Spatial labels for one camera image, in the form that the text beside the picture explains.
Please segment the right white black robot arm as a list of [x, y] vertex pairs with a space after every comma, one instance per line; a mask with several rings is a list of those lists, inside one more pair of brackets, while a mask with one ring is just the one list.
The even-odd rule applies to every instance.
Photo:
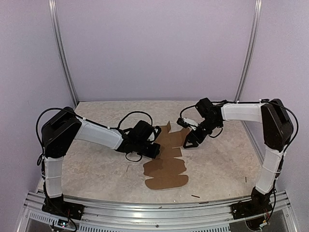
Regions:
[[203, 121], [195, 122], [179, 116], [177, 124], [191, 131], [185, 138], [183, 147], [198, 147], [212, 132], [222, 129], [225, 121], [248, 121], [262, 124], [265, 155], [260, 177], [253, 187], [250, 200], [231, 205], [234, 219], [258, 214], [272, 213], [275, 207], [270, 197], [275, 195], [275, 185], [281, 174], [286, 150], [295, 139], [298, 126], [294, 126], [290, 115], [280, 99], [261, 99], [259, 101], [211, 101], [200, 99], [193, 105]]

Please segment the brown cardboard box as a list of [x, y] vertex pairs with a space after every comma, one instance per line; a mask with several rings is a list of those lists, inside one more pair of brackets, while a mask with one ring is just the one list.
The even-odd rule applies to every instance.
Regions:
[[159, 155], [143, 165], [144, 181], [151, 190], [179, 188], [188, 183], [185, 161], [181, 159], [181, 147], [190, 130], [188, 128], [171, 132], [171, 124], [161, 126], [156, 142], [161, 145]]

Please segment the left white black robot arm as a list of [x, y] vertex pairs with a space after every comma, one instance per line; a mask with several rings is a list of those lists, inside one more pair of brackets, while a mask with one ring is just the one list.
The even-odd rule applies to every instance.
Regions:
[[108, 127], [82, 117], [71, 107], [54, 110], [57, 113], [51, 119], [36, 127], [42, 148], [37, 165], [41, 166], [44, 212], [67, 219], [82, 218], [84, 205], [65, 201], [62, 191], [64, 157], [76, 141], [101, 145], [125, 155], [136, 153], [151, 159], [159, 155], [160, 144], [156, 139], [161, 128], [152, 122], [140, 120], [134, 127], [123, 130], [120, 126]]

